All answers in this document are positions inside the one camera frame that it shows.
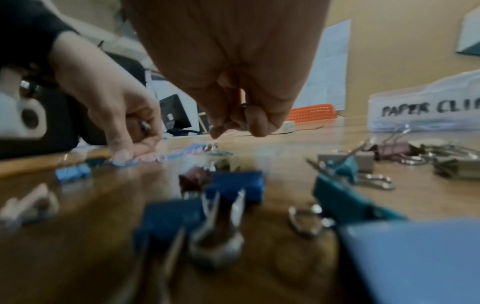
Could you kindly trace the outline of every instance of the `orange basket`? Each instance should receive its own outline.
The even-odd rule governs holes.
[[[286,120],[293,120],[296,123],[301,123],[335,118],[337,118],[335,107],[331,104],[322,104],[292,109]]]

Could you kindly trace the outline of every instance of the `black sleeve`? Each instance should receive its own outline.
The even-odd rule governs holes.
[[[47,67],[47,55],[58,35],[74,31],[40,0],[0,0],[2,47],[0,67]]]

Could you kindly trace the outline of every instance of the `table surface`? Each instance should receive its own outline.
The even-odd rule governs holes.
[[[226,136],[221,150],[234,153],[242,170],[265,173],[265,202],[248,210],[241,231],[241,258],[230,269],[208,272],[184,253],[174,274],[173,303],[351,303],[339,280],[338,244],[333,233],[317,239],[298,237],[288,222],[288,207],[314,202],[315,171],[305,157],[332,149],[351,149],[370,136],[365,119],[324,122],[323,128],[266,138]],[[302,125],[300,128],[318,127]],[[375,134],[379,138],[386,134]],[[478,132],[413,133],[410,138],[444,138],[480,148]],[[208,138],[165,140],[158,149]],[[0,168],[35,168],[58,164],[61,155],[0,163]],[[164,164],[101,167],[93,177],[58,185],[52,169],[0,179],[0,201],[22,197],[45,182],[57,195],[59,214],[48,221],[15,231],[0,230],[0,298],[2,303],[103,303],[127,276],[133,264],[131,232],[146,203],[180,196],[177,175],[205,155]],[[394,208],[412,219],[480,216],[480,187],[474,181],[446,180],[432,167],[377,163],[375,173],[392,178],[392,192],[358,187],[377,204]]]

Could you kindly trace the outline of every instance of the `desk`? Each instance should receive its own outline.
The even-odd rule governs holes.
[[[186,254],[172,282],[173,303],[350,303],[338,278],[338,244],[333,233],[318,239],[298,237],[288,223],[290,205],[313,203],[315,171],[305,162],[318,152],[351,149],[369,136],[365,119],[326,123],[318,130],[266,138],[220,138],[219,148],[238,157],[241,167],[265,172],[265,202],[247,210],[242,222],[243,254],[234,267],[220,272],[198,269]],[[414,133],[407,138],[443,137],[480,148],[478,132]],[[205,138],[162,141],[171,150]],[[24,160],[26,165],[58,162],[58,156]],[[55,218],[17,231],[0,231],[2,303],[103,303],[132,265],[131,231],[147,202],[179,197],[177,175],[205,156],[165,164],[102,167],[93,178],[59,186],[52,170],[0,179],[0,201],[23,196],[46,182],[60,201]],[[477,182],[450,181],[432,174],[431,166],[375,164],[375,173],[390,176],[392,192],[358,187],[380,205],[413,219],[480,217]]]

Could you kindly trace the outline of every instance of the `plastic container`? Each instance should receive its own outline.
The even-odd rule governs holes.
[[[368,129],[388,132],[480,128],[480,70],[443,78],[429,85],[373,94]]]
[[[337,118],[335,107],[331,104],[322,104],[292,109],[286,120],[302,123],[335,118]]]

